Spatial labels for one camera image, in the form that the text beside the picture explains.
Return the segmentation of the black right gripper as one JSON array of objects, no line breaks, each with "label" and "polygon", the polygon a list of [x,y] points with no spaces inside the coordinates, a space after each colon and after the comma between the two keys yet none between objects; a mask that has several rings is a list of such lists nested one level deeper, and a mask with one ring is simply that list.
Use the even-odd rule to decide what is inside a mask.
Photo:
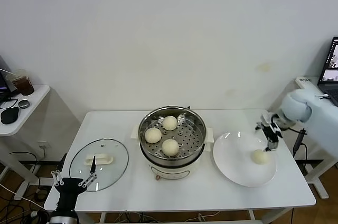
[{"label": "black right gripper", "polygon": [[267,138],[267,146],[263,149],[265,152],[275,151],[279,144],[279,139],[281,138],[281,132],[276,128],[265,127],[265,123],[257,122],[255,130],[262,129],[265,137]]}]

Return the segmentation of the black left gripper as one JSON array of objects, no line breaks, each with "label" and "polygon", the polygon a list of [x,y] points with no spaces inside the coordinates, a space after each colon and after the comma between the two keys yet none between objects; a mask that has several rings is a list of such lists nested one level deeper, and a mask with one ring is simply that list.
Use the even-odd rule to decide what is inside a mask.
[{"label": "black left gripper", "polygon": [[62,178],[61,171],[64,166],[64,162],[67,154],[65,153],[61,161],[57,165],[57,169],[51,171],[52,178],[54,180],[54,187],[59,192],[59,200],[57,204],[57,210],[74,210],[78,195],[84,192],[84,188],[87,188],[96,178],[96,156],[93,156],[92,164],[90,168],[90,174],[85,179],[79,178]]}]

